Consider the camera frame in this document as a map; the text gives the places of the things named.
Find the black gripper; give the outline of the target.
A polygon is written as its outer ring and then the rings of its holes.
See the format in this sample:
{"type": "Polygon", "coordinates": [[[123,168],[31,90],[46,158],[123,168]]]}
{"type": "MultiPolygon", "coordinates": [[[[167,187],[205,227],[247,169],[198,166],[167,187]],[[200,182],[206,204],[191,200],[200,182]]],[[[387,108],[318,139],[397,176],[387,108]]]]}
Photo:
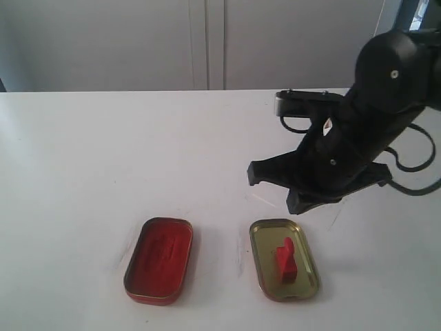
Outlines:
{"type": "Polygon", "coordinates": [[[313,131],[297,151],[252,161],[250,186],[261,182],[289,187],[287,209],[303,214],[321,205],[391,179],[387,165],[374,159],[393,141],[393,115],[359,101],[343,101],[313,131]]]}

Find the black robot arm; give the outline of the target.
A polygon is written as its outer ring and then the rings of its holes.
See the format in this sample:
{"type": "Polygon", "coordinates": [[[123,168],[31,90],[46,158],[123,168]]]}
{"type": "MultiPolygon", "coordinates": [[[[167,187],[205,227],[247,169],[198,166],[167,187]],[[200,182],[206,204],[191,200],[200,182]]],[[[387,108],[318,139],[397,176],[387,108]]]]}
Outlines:
{"type": "Polygon", "coordinates": [[[287,207],[302,214],[338,203],[371,185],[389,185],[408,196],[440,188],[406,188],[393,180],[376,157],[425,108],[440,109],[440,30],[392,30],[372,38],[356,61],[355,81],[345,95],[281,90],[276,114],[308,118],[296,150],[261,161],[247,170],[250,185],[268,182],[288,189],[287,207]]]}

